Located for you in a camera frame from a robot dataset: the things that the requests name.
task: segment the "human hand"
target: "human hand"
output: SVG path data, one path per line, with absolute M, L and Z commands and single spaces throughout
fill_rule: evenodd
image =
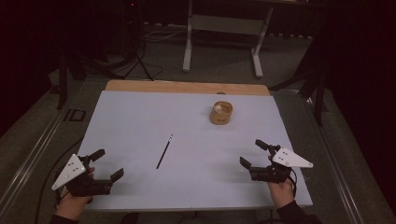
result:
M 289 179 L 283 183 L 267 182 L 271 191 L 271 198 L 277 208 L 281 208 L 294 201 L 293 184 Z
M 90 176 L 93 177 L 94 167 L 89 169 Z M 92 199 L 92 196 L 75 197 L 67 189 L 64 191 L 64 197 L 58 204 L 55 215 L 78 221 L 84 210 L 85 204 Z

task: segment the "black sleeve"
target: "black sleeve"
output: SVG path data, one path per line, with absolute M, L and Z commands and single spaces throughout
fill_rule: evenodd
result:
M 303 209 L 297 205 L 296 201 L 277 209 L 280 219 L 285 224 L 320 224 L 321 221 L 313 215 L 307 215 Z
M 50 219 L 49 224 L 78 224 L 78 221 L 73 221 L 65 217 L 59 217 L 53 215 L 52 218 Z

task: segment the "black pen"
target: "black pen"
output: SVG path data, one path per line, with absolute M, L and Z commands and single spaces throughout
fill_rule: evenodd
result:
M 158 167 L 160 167 L 160 164 L 161 164 L 161 161 L 163 160 L 163 156 L 165 155 L 166 149 L 168 149 L 169 144 L 170 144 L 171 141 L 172 141 L 172 137 L 173 137 L 173 134 L 171 134 L 171 137 L 169 138 L 169 141 L 168 141 L 168 143 L 166 144 L 165 149 L 163 150 L 163 154 L 161 155 L 160 161 L 158 162 L 157 169 L 158 169 Z

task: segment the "person's left hand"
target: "person's left hand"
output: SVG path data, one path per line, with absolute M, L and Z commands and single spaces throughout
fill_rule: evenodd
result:
M 90 168 L 90 176 L 93 176 L 94 170 L 94 167 Z M 65 217 L 74 221 L 79 221 L 85 204 L 87 204 L 91 199 L 92 196 L 75 197 L 66 189 L 64 197 L 61 199 L 58 208 L 56 209 L 55 215 L 59 217 Z

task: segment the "white tabletop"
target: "white tabletop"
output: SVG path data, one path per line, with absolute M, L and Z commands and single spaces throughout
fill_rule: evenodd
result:
M 233 105 L 231 121 L 214 125 L 212 105 Z M 161 166 L 166 143 L 173 135 Z M 206 210 L 273 206 L 263 182 L 251 181 L 239 164 L 267 166 L 269 152 L 255 146 L 261 139 L 292 150 L 272 96 L 103 91 L 79 150 L 79 156 L 100 148 L 106 155 L 92 166 L 95 179 L 109 178 L 120 168 L 125 175 L 111 194 L 95 196 L 89 209 Z M 312 205 L 300 169 L 296 201 Z

